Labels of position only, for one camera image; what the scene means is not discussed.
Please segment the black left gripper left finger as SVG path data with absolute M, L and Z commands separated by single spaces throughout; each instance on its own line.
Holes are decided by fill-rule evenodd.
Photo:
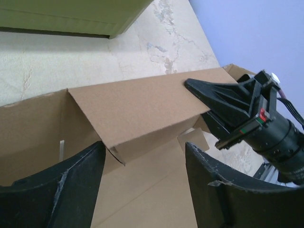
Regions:
M 0 188 L 2 228 L 89 228 L 105 166 L 97 141 L 43 171 Z

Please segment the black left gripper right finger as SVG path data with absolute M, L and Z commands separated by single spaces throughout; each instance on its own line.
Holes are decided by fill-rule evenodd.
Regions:
M 302 228 L 304 188 L 268 183 L 185 143 L 186 170 L 199 228 Z

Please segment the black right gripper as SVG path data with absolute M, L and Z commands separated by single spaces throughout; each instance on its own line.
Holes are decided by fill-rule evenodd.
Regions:
M 280 182 L 304 182 L 304 134 L 276 109 L 281 101 L 303 123 L 294 106 L 277 97 L 280 86 L 265 71 L 237 84 L 188 78 L 184 86 L 211 111 L 201 114 L 209 131 L 227 149 L 245 141 L 279 171 Z

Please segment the brown cardboard box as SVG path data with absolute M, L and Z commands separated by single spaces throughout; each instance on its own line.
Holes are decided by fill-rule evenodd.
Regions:
M 207 107 L 187 78 L 233 83 L 234 64 L 64 89 L 0 108 L 0 187 L 62 162 L 97 141 L 106 147 L 90 228 L 194 228 L 185 142 L 209 146 Z

